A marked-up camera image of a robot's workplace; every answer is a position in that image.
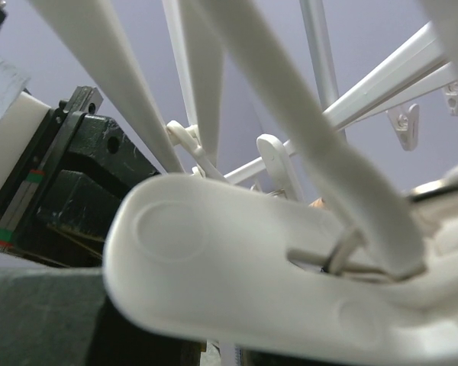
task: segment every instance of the white clothespin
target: white clothespin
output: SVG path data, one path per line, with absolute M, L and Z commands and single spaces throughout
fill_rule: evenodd
M 303 202 L 302 189 L 282 141 L 263 134 L 256 139 L 256 145 L 275 188 L 283 190 L 287 199 Z
M 418 146 L 419 105 L 413 104 L 408 111 L 402 105 L 387 111 L 390 122 L 397 133 L 398 140 L 405 151 Z
M 448 109 L 452 116 L 458 116 L 458 82 L 452 82 L 451 84 L 443 88 L 444 99 L 446 100 Z

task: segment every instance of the black metal bracket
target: black metal bracket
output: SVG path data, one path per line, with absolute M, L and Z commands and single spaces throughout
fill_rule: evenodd
M 124 196 L 159 174 L 115 120 L 94 113 L 96 88 L 51 110 L 0 190 L 0 251 L 56 267 L 102 263 Z

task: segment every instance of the plastic peg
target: plastic peg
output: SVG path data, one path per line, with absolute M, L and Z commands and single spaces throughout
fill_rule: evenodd
M 405 151 L 418 146 L 419 105 L 413 104 L 407 111 L 402 105 L 387 111 L 398 140 Z
M 452 82 L 445 86 L 443 95 L 450 110 L 450 115 L 458 117 L 458 82 Z

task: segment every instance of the green stripe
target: green stripe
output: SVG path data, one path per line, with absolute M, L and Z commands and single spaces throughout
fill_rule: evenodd
M 0 228 L 0 241 L 11 242 L 12 235 L 14 235 L 12 231 Z
M 29 173 L 25 180 L 29 181 L 30 183 L 40 183 L 40 181 L 43 180 L 43 176 L 37 173 Z

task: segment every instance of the circular indentation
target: circular indentation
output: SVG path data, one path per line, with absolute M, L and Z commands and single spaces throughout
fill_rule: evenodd
M 358 301 L 342 303 L 337 318 L 348 342 L 363 349 L 375 348 L 380 343 L 379 320 L 365 304 Z
M 97 111 L 97 106 L 94 103 L 90 103 L 89 104 L 89 113 L 95 114 L 96 111 Z
M 107 150 L 111 154 L 117 153 L 119 151 L 119 147 L 121 146 L 121 141 L 115 136 L 109 137 L 107 140 Z
M 188 204 L 162 202 L 148 207 L 134 222 L 137 244 L 159 262 L 184 262 L 199 255 L 207 230 Z

